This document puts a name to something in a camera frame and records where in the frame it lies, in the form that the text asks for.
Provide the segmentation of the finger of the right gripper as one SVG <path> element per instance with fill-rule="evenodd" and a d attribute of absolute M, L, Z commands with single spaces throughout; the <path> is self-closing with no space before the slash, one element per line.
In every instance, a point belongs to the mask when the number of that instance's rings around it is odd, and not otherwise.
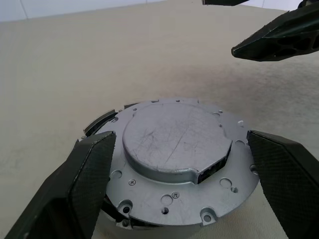
<path fill-rule="evenodd" d="M 203 5 L 236 6 L 248 0 L 202 0 Z"/>
<path fill-rule="evenodd" d="M 231 49 L 235 58 L 281 61 L 319 50 L 319 5 L 286 12 Z"/>

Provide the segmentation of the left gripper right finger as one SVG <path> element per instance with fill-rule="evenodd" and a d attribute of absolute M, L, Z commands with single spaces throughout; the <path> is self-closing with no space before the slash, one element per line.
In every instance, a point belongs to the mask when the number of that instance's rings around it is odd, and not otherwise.
<path fill-rule="evenodd" d="M 264 195 L 290 239 L 319 237 L 319 161 L 300 143 L 247 133 Z"/>

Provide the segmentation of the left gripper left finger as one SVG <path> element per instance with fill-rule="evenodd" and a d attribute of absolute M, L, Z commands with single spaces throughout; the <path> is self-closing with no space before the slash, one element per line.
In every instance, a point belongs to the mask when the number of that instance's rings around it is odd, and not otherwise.
<path fill-rule="evenodd" d="M 106 194 L 116 134 L 76 142 L 30 200 L 7 239 L 90 239 Z"/>

